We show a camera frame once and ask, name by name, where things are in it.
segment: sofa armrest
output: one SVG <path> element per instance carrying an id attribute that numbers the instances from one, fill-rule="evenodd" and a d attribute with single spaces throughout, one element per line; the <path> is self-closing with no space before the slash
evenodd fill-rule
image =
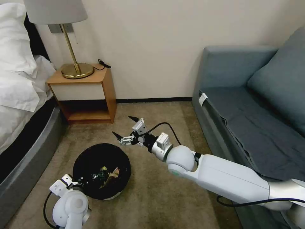
<path id="1" fill-rule="evenodd" d="M 209 87 L 240 87 L 275 55 L 272 46 L 208 46 L 203 50 L 193 96 Z"/>

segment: gray sofa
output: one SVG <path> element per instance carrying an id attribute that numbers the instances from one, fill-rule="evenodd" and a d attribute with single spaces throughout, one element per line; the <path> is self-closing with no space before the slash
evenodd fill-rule
<path id="1" fill-rule="evenodd" d="M 201 106 L 202 93 L 208 98 Z M 270 46 L 204 49 L 192 103 L 214 155 L 248 166 L 266 180 L 305 180 L 303 101 L 304 28 L 279 50 Z M 296 228 L 284 212 L 261 206 L 236 208 L 236 212 L 245 229 Z"/>

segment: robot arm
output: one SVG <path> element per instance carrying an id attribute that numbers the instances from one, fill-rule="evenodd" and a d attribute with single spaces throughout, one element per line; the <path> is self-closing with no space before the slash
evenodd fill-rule
<path id="1" fill-rule="evenodd" d="M 130 136 L 121 137 L 114 133 L 120 144 L 146 146 L 150 153 L 166 162 L 168 170 L 176 176 L 193 180 L 202 188 L 240 204 L 276 198 L 305 201 L 304 181 L 267 182 L 246 166 L 213 155 L 200 155 L 186 146 L 173 147 L 166 133 L 155 137 L 150 131 L 145 132 L 143 119 L 130 118 L 136 122 Z M 305 229 L 304 203 L 276 201 L 260 205 L 275 211 L 287 210 L 290 219 Z"/>
<path id="2" fill-rule="evenodd" d="M 51 192 L 60 197 L 52 213 L 54 222 L 60 228 L 81 229 L 91 213 L 86 195 L 80 190 L 68 188 L 73 185 L 78 183 L 66 174 L 50 187 Z"/>

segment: nightstand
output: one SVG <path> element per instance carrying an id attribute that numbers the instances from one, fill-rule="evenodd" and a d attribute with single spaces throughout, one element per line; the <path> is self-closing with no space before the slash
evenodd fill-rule
<path id="1" fill-rule="evenodd" d="M 113 123 L 117 103 L 110 69 L 95 69 L 86 78 L 67 79 L 62 76 L 61 68 L 47 80 L 47 84 L 68 123 Z"/>

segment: carpet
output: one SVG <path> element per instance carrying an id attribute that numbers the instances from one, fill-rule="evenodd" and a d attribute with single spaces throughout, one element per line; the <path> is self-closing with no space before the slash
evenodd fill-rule
<path id="1" fill-rule="evenodd" d="M 49 228 L 42 213 L 49 186 L 65 173 L 72 174 L 74 161 L 86 148 L 103 142 L 119 146 L 111 131 L 128 136 L 134 125 L 128 115 L 143 117 L 148 128 L 169 122 L 183 145 L 210 154 L 190 102 L 118 104 L 114 124 L 72 125 L 67 129 L 50 164 L 6 228 Z M 153 131 L 154 135 L 161 132 L 169 134 L 171 142 L 178 145 L 169 127 L 160 126 Z M 215 194 L 170 174 L 166 164 L 145 147 L 122 146 L 121 149 L 131 163 L 130 180 L 113 200 L 89 198 L 92 213 L 83 229 L 241 228 L 234 208 L 221 206 Z M 54 195 L 49 199 L 49 219 L 57 199 Z"/>

